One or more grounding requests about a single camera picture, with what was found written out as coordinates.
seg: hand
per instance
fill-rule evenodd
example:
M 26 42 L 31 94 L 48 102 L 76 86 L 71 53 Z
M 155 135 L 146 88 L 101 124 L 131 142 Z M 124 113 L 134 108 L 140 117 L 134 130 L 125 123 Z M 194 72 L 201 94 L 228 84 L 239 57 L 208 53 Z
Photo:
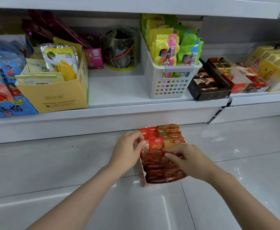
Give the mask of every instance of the hand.
M 140 131 L 130 131 L 121 136 L 115 145 L 108 166 L 112 167 L 120 176 L 131 169 L 138 161 L 142 147 L 146 144 L 145 140 L 141 141 L 134 149 L 134 142 L 139 139 L 144 139 Z
M 165 153 L 182 171 L 189 176 L 210 183 L 212 176 L 222 169 L 209 159 L 196 145 L 178 144 L 167 148 L 169 152 L 180 152 L 184 154 L 184 159 L 171 153 Z

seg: floor tile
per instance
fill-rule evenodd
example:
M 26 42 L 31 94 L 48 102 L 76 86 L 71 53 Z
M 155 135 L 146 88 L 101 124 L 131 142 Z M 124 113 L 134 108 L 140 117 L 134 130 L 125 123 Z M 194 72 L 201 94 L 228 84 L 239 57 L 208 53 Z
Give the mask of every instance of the floor tile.
M 187 124 L 180 130 L 187 143 L 196 144 L 214 162 L 280 151 L 280 116 Z
M 0 144 L 0 197 L 78 185 L 106 165 L 125 131 Z M 136 166 L 125 176 L 141 174 Z
M 265 207 L 280 219 L 280 152 L 218 162 Z M 221 196 L 194 178 L 182 186 L 197 230 L 241 229 Z
M 77 187 L 0 198 L 0 230 L 26 228 Z M 143 188 L 141 176 L 120 178 L 86 229 L 195 230 L 181 183 Z

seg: forearm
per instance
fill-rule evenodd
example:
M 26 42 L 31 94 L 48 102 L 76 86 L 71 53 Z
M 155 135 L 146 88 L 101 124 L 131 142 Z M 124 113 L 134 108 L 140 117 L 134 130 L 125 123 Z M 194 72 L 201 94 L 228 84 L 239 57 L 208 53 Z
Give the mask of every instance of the forearm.
M 243 230 L 280 230 L 280 220 L 232 175 L 219 169 L 209 181 L 222 196 Z
M 114 168 L 103 167 L 27 230 L 83 229 L 105 193 L 120 176 L 120 172 L 115 171 Z

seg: pink box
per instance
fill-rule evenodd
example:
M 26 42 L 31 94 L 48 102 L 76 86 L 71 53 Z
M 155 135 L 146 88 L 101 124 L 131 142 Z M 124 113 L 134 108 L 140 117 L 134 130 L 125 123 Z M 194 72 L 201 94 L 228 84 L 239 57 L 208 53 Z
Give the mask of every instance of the pink box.
M 104 63 L 102 58 L 102 51 L 100 48 L 85 48 L 88 69 L 103 69 Z

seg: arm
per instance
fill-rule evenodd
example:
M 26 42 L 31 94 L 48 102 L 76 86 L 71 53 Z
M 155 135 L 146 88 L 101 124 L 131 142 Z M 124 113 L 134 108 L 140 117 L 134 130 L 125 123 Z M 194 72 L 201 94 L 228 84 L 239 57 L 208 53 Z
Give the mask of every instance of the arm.
M 27 230 L 83 229 L 109 188 L 138 161 L 140 151 L 146 143 L 140 142 L 134 150 L 134 141 L 138 139 L 143 139 L 140 132 L 123 135 L 115 145 L 106 166 Z
M 280 220 L 255 199 L 232 175 L 209 159 L 195 145 L 177 145 L 168 149 L 181 152 L 185 159 L 166 153 L 186 174 L 209 183 L 224 199 L 243 230 L 280 230 Z

